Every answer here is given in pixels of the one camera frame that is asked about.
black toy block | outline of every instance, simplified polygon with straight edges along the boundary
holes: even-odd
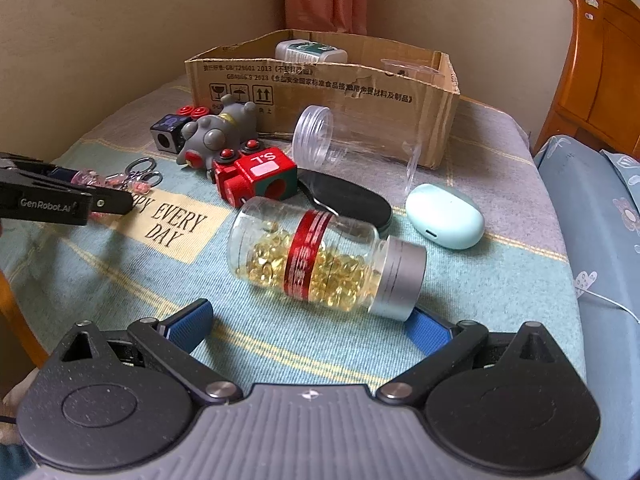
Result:
[[[189,116],[167,114],[151,127],[156,148],[160,152],[180,153],[184,146],[182,127],[191,122]]]

red label band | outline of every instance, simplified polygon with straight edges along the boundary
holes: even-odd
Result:
[[[309,299],[311,272],[332,217],[331,213],[311,209],[304,214],[293,235],[284,271],[284,292],[296,300]]]

pink glitter keychain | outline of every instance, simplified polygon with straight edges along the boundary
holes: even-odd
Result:
[[[137,170],[142,164],[148,164],[146,168]],[[72,184],[78,186],[99,186],[121,189],[134,194],[147,194],[152,187],[162,182],[162,173],[156,171],[156,160],[151,156],[139,158],[130,163],[122,173],[115,173],[109,176],[101,176],[94,170],[78,171]],[[91,218],[98,219],[105,216],[104,213],[91,213]]]

white bottle with green label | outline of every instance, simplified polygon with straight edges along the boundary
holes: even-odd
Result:
[[[347,63],[347,51],[308,40],[281,41],[276,59],[290,63]]]

white cable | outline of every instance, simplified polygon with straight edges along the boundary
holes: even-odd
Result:
[[[578,290],[586,292],[587,294],[591,294],[592,296],[595,296],[596,298],[600,298],[601,300],[604,300],[604,301],[609,301],[609,303],[612,303],[616,307],[621,308],[622,310],[624,310],[626,313],[631,314],[634,317],[634,319],[636,320],[636,323],[640,324],[640,319],[638,319],[638,316],[636,316],[636,314],[634,314],[631,311],[630,308],[624,306],[623,304],[620,304],[617,301],[610,300],[606,296],[601,296],[599,294],[596,294],[595,292],[591,292],[590,290],[587,290],[586,288],[580,288],[579,286],[576,286],[576,285],[574,285],[574,287],[577,288]]]

